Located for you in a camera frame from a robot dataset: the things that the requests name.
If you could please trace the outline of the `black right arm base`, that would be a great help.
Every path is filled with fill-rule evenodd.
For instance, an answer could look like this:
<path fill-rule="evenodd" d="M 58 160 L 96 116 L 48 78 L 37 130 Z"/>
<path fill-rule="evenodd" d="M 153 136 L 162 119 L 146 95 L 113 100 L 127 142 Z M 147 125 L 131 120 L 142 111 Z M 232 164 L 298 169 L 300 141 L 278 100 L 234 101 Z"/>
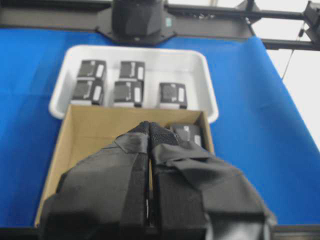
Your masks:
<path fill-rule="evenodd" d="M 97 13 L 96 31 L 115 43 L 154 46 L 177 35 L 162 0 L 114 0 Z"/>

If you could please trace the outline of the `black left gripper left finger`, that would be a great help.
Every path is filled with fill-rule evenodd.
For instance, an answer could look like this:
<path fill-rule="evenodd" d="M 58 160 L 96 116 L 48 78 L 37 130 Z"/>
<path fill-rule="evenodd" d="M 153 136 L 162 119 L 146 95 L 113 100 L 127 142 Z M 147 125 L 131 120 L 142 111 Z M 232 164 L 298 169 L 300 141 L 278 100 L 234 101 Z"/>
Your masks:
<path fill-rule="evenodd" d="M 142 240 L 147 226 L 149 123 L 63 173 L 43 205 L 42 240 Z"/>

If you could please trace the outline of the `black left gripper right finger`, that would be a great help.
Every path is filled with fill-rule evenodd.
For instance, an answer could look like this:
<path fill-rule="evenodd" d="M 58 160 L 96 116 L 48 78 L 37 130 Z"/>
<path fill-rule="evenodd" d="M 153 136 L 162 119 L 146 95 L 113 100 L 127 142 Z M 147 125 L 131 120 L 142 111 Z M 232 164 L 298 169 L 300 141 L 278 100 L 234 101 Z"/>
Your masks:
<path fill-rule="evenodd" d="M 156 219 L 163 240 L 269 240 L 276 217 L 241 170 L 153 122 Z"/>

